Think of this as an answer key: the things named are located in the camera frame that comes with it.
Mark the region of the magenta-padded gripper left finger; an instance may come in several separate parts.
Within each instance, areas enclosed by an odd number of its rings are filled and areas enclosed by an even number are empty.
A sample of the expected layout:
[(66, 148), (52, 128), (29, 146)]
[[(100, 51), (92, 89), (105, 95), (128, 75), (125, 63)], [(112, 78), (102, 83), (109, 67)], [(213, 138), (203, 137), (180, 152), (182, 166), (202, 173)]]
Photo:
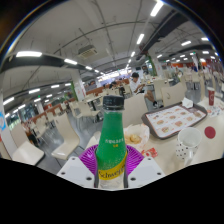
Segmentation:
[(97, 146), (87, 148), (79, 157), (70, 157), (57, 175), (84, 188), (98, 187)]

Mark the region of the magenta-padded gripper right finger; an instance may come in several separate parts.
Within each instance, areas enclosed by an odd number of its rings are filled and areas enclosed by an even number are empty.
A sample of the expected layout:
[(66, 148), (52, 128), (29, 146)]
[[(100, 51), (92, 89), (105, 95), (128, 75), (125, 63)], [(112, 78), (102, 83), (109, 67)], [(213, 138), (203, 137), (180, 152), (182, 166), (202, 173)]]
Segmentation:
[(165, 176), (152, 157), (144, 157), (137, 149), (127, 145), (124, 187), (140, 188)]

